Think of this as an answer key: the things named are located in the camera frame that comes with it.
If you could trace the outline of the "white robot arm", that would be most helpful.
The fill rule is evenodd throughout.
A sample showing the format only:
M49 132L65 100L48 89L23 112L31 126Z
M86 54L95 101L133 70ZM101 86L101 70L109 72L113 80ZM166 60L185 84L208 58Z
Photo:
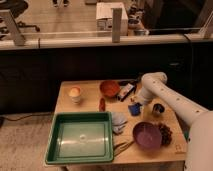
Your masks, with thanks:
M146 73L136 101L142 105L159 97L190 127L184 171L213 171L213 110L209 110L166 85L164 72Z

